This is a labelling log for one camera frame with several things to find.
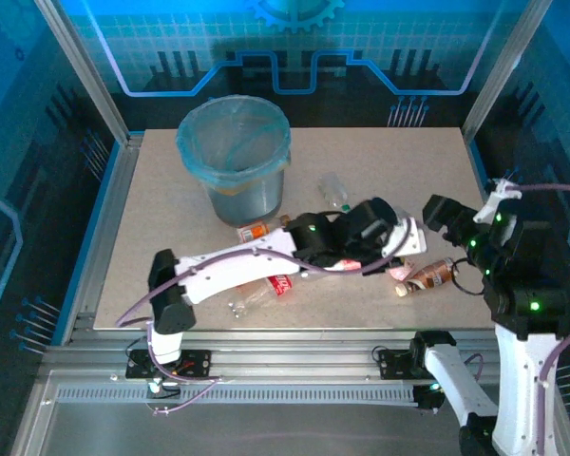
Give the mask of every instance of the table surface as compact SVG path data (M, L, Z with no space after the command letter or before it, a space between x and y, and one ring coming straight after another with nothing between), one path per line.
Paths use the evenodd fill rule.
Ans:
M234 228L215 216L201 185L186 171L175 146L176 130L147 130L95 320L114 329L115 320L147 293L154 254L170 248L176 257L201 255L238 242ZM294 128L292 165L285 171L280 215L327 210L317 190L321 174L337 173L351 205L380 197L421 219L431 194L479 208L482 204L458 128ZM418 269L444 257L462 257L440 235L426 231L428 250L412 256ZM481 276L463 266L459 281L481 289ZM296 283L269 307L235 318L223 294L195 307L195 329L236 328L490 328L483 300L448 283L398 297L389 274L325 277ZM146 306L137 316L151 315Z

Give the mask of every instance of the glass panel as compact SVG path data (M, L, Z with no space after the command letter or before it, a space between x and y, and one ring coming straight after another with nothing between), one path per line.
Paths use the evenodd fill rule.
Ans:
M458 126L525 1L64 5L136 130L233 93L293 126Z
M513 181L570 183L570 0L553 2L475 142L490 178L515 170ZM553 274L570 294L570 193L536 198L561 230Z
M0 2L0 455L52 336L112 144L33 1Z

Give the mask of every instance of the bottle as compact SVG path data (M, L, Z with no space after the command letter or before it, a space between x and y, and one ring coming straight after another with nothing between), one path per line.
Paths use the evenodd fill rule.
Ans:
M249 225L241 226L237 228L238 243L242 244L266 236L276 228L287 225L290 221L289 216L285 215L279 218L271 218L268 221L257 221Z
M349 195L337 174L326 173L319 178L319 191L333 210L349 212Z
M287 225L289 216L272 218L267 222L257 221L237 228L238 242L243 244L266 236L276 228ZM250 308L263 307L276 297L283 295L293 288L292 280L286 275L274 275L253 282L243 283L227 293L228 306L236 318L247 314Z
M241 318L252 309L274 304L298 279L299 275L273 275L238 285L230 292L228 305L235 318Z
M450 281L456 274L453 266L454 261L452 258L441 259L429 264L426 268L418 271L405 282L398 283L395 286L395 292L401 297L415 293L418 290L426 290L427 288L443 285Z

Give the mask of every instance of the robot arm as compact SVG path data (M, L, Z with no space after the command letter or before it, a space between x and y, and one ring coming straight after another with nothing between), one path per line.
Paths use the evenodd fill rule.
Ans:
M510 182L497 186L494 198L477 213L457 201L433 195L423 210L433 231L466 250L469 264L484 274L484 301L492 314L501 357L498 414L448 345L425 350L425 369L435 376L462 426L463 454L531 455L539 432L539 372L563 337L567 297L559 284L542 274L544 244L552 236L540 208L506 194ZM483 220L491 224L478 223ZM555 367L547 383L555 384ZM553 438L554 389L546 390L547 455L557 454Z
M288 258L327 270L341 259L366 266L387 258L397 246L399 255L406 256L427 249L424 233L413 218L399 219L386 202L374 198L334 220L324 214L303 214L285 229L219 252L179 259L170 250L158 252L148 278L150 290L186 271L191 274L150 300L154 312L152 350L160 364L179 359L183 332L196 324L194 305L247 282L299 272L300 266ZM267 251L280 256L267 255ZM366 274L401 264L396 257Z

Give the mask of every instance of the trash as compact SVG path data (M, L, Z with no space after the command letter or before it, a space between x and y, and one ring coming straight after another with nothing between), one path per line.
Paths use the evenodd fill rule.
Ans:
M450 281L456 274L453 266L454 261L452 258L441 259L429 264L426 268L418 271L405 282L398 283L395 286L395 292L399 296L405 296L419 290L426 290L443 285Z

